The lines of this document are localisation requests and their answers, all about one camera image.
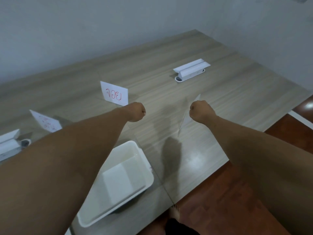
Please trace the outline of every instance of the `white plastic container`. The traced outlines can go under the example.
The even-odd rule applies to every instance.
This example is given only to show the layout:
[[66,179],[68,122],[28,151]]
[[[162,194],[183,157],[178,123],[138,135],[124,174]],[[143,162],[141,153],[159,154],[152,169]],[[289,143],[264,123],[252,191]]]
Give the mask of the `white plastic container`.
[[77,217],[89,227],[149,188],[151,165],[141,148],[128,141],[114,148],[102,165]]

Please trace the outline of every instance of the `table top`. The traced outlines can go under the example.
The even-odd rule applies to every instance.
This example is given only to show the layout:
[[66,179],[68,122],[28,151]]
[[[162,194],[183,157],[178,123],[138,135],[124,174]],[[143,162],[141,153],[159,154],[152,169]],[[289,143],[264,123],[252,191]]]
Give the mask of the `table top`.
[[[173,68],[202,58],[211,64],[185,82]],[[134,140],[155,177],[143,194],[89,228],[74,219],[76,234],[136,234],[220,166],[227,157],[211,132],[196,122],[178,133],[186,110],[201,93],[216,113],[264,131],[309,97],[310,92],[212,38],[193,30],[0,86],[0,134],[21,129],[21,138],[46,134],[34,110],[64,126],[108,112],[100,81],[128,88],[129,102],[147,115],[127,123],[117,145]]]

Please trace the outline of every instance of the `white wall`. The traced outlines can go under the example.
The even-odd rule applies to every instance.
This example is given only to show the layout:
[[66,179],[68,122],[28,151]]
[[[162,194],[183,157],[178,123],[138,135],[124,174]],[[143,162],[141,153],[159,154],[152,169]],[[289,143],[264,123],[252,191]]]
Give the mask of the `white wall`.
[[313,89],[313,0],[0,0],[0,83],[198,29]]
[[0,83],[195,28],[212,0],[0,0]]
[[224,0],[205,34],[313,89],[313,0]]

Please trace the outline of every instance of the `brown wooden floor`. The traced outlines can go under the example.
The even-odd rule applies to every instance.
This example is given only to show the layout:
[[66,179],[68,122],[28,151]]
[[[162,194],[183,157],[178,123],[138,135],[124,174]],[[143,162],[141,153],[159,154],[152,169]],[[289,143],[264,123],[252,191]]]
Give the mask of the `brown wooden floor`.
[[[294,111],[313,122],[313,96]],[[266,133],[313,153],[313,130],[288,114]],[[181,213],[180,222],[201,235],[289,234],[230,162],[182,198],[177,205]],[[166,220],[165,212],[139,234],[164,234]]]

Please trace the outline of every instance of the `white paper sign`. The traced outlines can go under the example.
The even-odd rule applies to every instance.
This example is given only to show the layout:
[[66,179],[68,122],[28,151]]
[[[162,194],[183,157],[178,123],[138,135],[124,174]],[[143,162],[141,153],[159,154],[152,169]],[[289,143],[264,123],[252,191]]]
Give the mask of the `white paper sign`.
[[[200,100],[200,96],[201,96],[201,94],[199,94],[199,95],[197,96],[197,98],[196,98],[193,102],[196,102],[196,101]],[[189,116],[189,110],[187,110],[186,113],[185,113],[185,117],[184,117],[184,119],[183,119],[183,121],[182,121],[182,124],[181,124],[181,126],[179,127],[179,129],[181,129],[182,127],[186,126],[186,125],[187,125],[189,122],[191,122],[192,120],[193,120],[193,119],[190,118],[190,116]]]
[[115,86],[110,83],[100,82],[104,99],[108,102],[126,106],[128,105],[128,89],[120,86]]
[[31,112],[35,120],[40,124],[40,126],[43,129],[48,130],[49,132],[52,132],[52,133],[62,129],[62,126],[60,125],[60,122],[58,120],[39,114],[36,111],[32,111],[32,110],[29,110],[29,111]]

